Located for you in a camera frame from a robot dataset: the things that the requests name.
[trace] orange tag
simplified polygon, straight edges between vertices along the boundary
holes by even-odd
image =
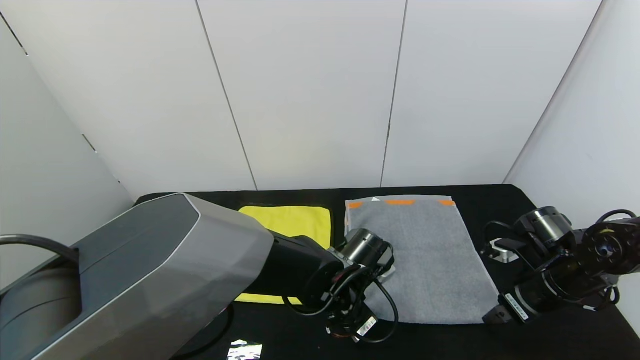
[[[415,200],[385,200],[389,205],[413,205]]]

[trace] black cable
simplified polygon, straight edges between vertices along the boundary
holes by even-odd
[[[612,217],[613,215],[617,215],[617,214],[626,214],[626,215],[629,215],[629,216],[630,216],[630,217],[632,217],[632,218],[637,217],[637,216],[636,216],[636,214],[635,214],[633,211],[631,211],[631,210],[624,210],[624,209],[620,209],[620,210],[613,210],[613,211],[610,211],[610,212],[608,212],[608,213],[606,213],[606,214],[602,215],[602,216],[598,219],[598,221],[596,221],[596,224],[599,224],[599,223],[601,223],[601,222],[604,222],[604,220],[607,220],[608,218]]]
[[[616,305],[620,301],[620,289],[617,286],[613,287],[613,295],[616,298],[611,300],[611,305]]]
[[[358,333],[355,333],[353,336],[355,336],[358,340],[363,341],[365,343],[377,344],[377,343],[381,343],[383,341],[387,341],[391,336],[393,336],[393,334],[396,333],[396,329],[398,327],[398,323],[400,322],[400,316],[398,315],[398,308],[396,306],[396,303],[394,302],[394,299],[391,297],[391,295],[389,294],[387,289],[385,289],[385,287],[382,286],[382,284],[379,282],[379,280],[374,279],[373,282],[378,286],[380,291],[382,291],[382,293],[385,294],[385,297],[387,298],[387,300],[389,300],[389,304],[391,304],[391,308],[393,308],[393,310],[394,310],[394,324],[393,324],[393,326],[391,328],[391,331],[389,331],[389,333],[384,338],[372,340],[372,339],[369,339],[369,338],[365,338],[364,336],[361,336]]]
[[[315,315],[320,315],[321,313],[324,313],[330,306],[331,304],[333,304],[333,301],[335,300],[335,298],[338,296],[338,294],[342,291],[342,289],[344,289],[351,281],[353,281],[353,279],[355,279],[356,277],[358,277],[360,274],[367,272],[371,270],[370,268],[359,268],[358,270],[354,271],[351,275],[349,275],[349,277],[347,277],[347,279],[340,285],[338,286],[338,288],[335,290],[335,292],[329,292],[329,301],[326,302],[326,304],[324,305],[324,307],[318,311],[314,311],[312,313],[306,313],[304,311],[300,311],[298,309],[296,309],[295,307],[293,307],[293,304],[291,304],[291,302],[289,301],[289,298],[287,298],[286,296],[282,297],[282,301],[284,301],[285,305],[288,306],[290,309],[292,309],[296,314],[301,315],[301,316],[315,316]]]
[[[46,249],[51,252],[55,252],[61,257],[72,261],[76,264],[79,263],[79,254],[68,246],[62,245],[57,241],[53,241],[51,239],[43,238],[40,236],[34,235],[26,235],[26,234],[6,234],[0,235],[0,245],[9,245],[9,244],[18,244],[18,245],[29,245],[39,247],[41,249]]]
[[[186,359],[192,358],[196,355],[202,354],[203,352],[209,350],[211,347],[217,344],[220,341],[220,339],[222,339],[222,337],[224,337],[224,335],[227,334],[227,332],[231,328],[231,324],[233,324],[234,322],[234,317],[236,312],[234,310],[233,303],[227,306],[225,312],[227,313],[227,323],[225,324],[225,327],[222,329],[222,331],[215,338],[213,338],[210,342],[206,343],[205,345],[197,348],[196,350],[189,351],[185,354],[173,356],[171,360],[186,360]]]
[[[602,302],[600,305],[596,306],[593,311],[600,311],[607,307],[611,303],[611,293],[613,292],[613,286],[608,287],[605,290],[604,296],[600,296],[602,298]]]

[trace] black table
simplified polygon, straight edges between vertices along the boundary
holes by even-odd
[[[344,234],[345,200],[400,194],[452,196],[477,250],[483,244],[485,223],[491,220],[513,223],[536,207],[511,185],[191,193],[235,210],[249,204],[328,208],[332,214],[332,243],[341,240]],[[162,195],[165,194],[146,195],[138,203]],[[483,261],[499,290],[512,284],[522,269],[519,261],[508,265]],[[230,342],[237,339],[263,344],[262,358],[267,360],[640,359],[640,339],[614,306],[598,313],[567,308],[527,326],[400,324],[393,338],[375,345],[334,339],[325,333],[321,316],[304,318],[285,306],[236,302],[234,307],[236,319],[228,334],[194,359],[224,359]]]

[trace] label sticker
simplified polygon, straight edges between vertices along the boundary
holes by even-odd
[[[376,322],[378,322],[378,320],[375,317],[370,317],[367,322],[365,322],[364,325],[360,328],[360,330],[358,330],[358,335],[364,336],[364,334],[371,330],[373,325],[376,325]]]
[[[518,313],[518,316],[522,319],[522,321],[529,319],[529,315],[525,313],[524,309],[520,307],[520,304],[518,304],[516,299],[514,299],[511,294],[505,295],[504,298],[507,299],[509,304],[511,304],[511,307],[513,307],[513,309]]]

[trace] white corner wall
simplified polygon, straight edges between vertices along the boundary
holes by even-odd
[[[0,233],[70,245],[131,205],[0,20]],[[52,256],[0,247],[0,290]]]
[[[640,1],[606,1],[506,183],[575,227],[640,213]],[[640,274],[620,281],[618,309],[640,334]]]
[[[255,190],[195,0],[2,0],[0,11],[132,197]]]

